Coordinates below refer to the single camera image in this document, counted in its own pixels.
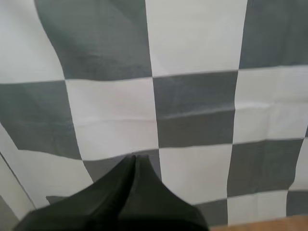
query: wooden surface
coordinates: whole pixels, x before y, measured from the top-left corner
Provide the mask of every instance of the wooden surface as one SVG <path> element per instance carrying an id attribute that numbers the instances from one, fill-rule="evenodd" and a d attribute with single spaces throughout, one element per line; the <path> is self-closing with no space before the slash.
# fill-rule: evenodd
<path id="1" fill-rule="evenodd" d="M 308 231 L 308 216 L 294 216 L 239 226 L 215 227 L 211 231 Z"/>

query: gray square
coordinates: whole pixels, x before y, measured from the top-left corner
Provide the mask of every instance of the gray square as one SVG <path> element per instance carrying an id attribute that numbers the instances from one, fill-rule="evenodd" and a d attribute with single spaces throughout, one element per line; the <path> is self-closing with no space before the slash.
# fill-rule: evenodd
<path id="1" fill-rule="evenodd" d="M 144 0 L 36 0 L 66 79 L 152 76 Z"/>
<path id="2" fill-rule="evenodd" d="M 228 197 L 289 189 L 295 178 L 302 142 L 298 139 L 234 144 Z"/>
<path id="3" fill-rule="evenodd" d="M 132 153 L 134 155 L 147 154 L 149 155 L 152 167 L 156 172 L 157 176 L 161 179 L 159 152 L 158 149 L 145 150 Z M 84 160 L 83 163 L 91 176 L 93 182 L 96 182 L 101 177 L 106 175 L 111 169 L 113 169 L 126 155 L 116 156 L 104 160 Z"/>
<path id="4" fill-rule="evenodd" d="M 240 69 L 308 64 L 308 2 L 249 0 Z"/>
<path id="5" fill-rule="evenodd" d="M 0 196 L 0 231 L 11 230 L 18 222 L 14 212 Z"/>
<path id="6" fill-rule="evenodd" d="M 195 205 L 204 216 L 208 226 L 228 224 L 227 199 Z"/>
<path id="7" fill-rule="evenodd" d="M 232 143 L 237 72 L 154 78 L 159 147 Z"/>
<path id="8" fill-rule="evenodd" d="M 18 149 L 81 159 L 65 81 L 1 84 L 0 108 Z"/>
<path id="9" fill-rule="evenodd" d="M 287 216 L 308 215 L 308 191 L 289 191 Z"/>

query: checkered fabric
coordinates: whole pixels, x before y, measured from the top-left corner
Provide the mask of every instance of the checkered fabric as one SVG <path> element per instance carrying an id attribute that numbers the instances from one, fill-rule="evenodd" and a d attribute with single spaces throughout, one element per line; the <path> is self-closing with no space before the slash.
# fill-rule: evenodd
<path id="1" fill-rule="evenodd" d="M 308 213 L 307 12 L 306 0 L 2 1 L 0 151 L 35 207 L 136 153 L 210 226 Z"/>

